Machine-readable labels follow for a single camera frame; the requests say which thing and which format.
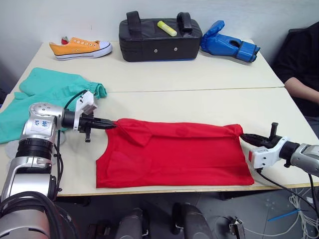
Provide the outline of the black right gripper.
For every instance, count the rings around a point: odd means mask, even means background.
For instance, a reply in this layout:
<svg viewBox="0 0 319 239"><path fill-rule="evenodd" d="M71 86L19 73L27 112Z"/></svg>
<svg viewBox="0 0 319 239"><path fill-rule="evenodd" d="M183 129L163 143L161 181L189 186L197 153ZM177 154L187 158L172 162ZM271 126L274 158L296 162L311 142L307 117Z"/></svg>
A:
<svg viewBox="0 0 319 239"><path fill-rule="evenodd" d="M282 136L277 135L277 127L278 127L277 122L273 122L271 125L271 130L270 130L270 136L268 138L264 138L263 136L257 135L257 134L248 134L244 133L240 135L241 139L244 140L246 143L256 146L256 147L261 147L264 146L266 148L273 148L275 147L280 139L282 139Z"/></svg>

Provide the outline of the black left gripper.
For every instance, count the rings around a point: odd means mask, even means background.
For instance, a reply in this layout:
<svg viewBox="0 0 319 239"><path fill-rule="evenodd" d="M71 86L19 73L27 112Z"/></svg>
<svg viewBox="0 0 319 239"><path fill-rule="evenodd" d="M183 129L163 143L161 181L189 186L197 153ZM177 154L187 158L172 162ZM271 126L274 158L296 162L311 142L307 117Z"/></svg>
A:
<svg viewBox="0 0 319 239"><path fill-rule="evenodd" d="M77 127L77 131L85 134L85 142L90 143L91 138L91 129L96 126L96 129L112 129L115 128L116 125L112 120L109 119L98 119L95 118L93 113L89 115L82 114L79 119L79 124Z"/></svg>

